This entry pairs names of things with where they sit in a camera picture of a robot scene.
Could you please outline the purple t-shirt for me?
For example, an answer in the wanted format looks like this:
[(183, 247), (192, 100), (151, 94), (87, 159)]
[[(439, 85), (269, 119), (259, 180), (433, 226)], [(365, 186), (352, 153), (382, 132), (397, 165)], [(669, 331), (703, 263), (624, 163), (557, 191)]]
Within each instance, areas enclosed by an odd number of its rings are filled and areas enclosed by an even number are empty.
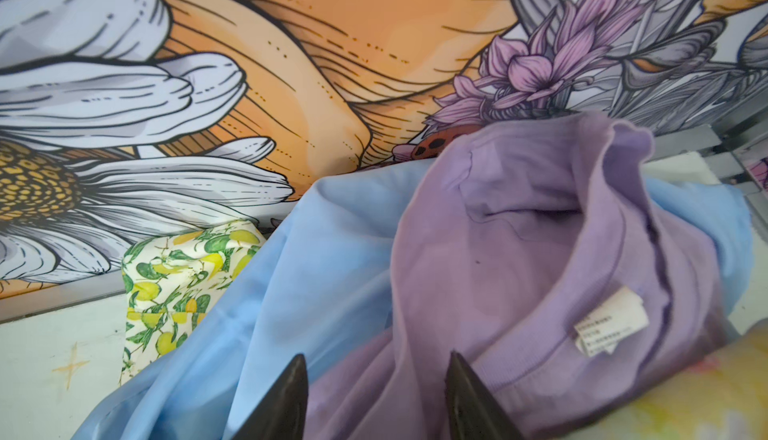
[(447, 438), (459, 352), (526, 438), (551, 438), (723, 346), (714, 244), (652, 202), (653, 150), (596, 113), (453, 140), (398, 225), (392, 327), (311, 387), (306, 437)]

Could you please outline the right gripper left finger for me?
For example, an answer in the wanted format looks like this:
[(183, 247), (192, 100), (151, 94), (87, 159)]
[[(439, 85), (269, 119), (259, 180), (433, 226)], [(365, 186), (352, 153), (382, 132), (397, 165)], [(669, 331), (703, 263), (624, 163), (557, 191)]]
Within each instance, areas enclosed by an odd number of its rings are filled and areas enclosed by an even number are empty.
[(302, 440), (309, 380), (305, 356), (295, 355), (233, 440)]

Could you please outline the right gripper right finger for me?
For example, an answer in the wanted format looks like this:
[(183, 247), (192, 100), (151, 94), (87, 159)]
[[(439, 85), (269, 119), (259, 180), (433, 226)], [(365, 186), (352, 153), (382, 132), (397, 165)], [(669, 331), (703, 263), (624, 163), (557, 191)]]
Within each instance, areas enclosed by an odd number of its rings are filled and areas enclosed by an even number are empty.
[(471, 365), (452, 351), (445, 376), (445, 400), (453, 440), (521, 440), (524, 435), (504, 412)]

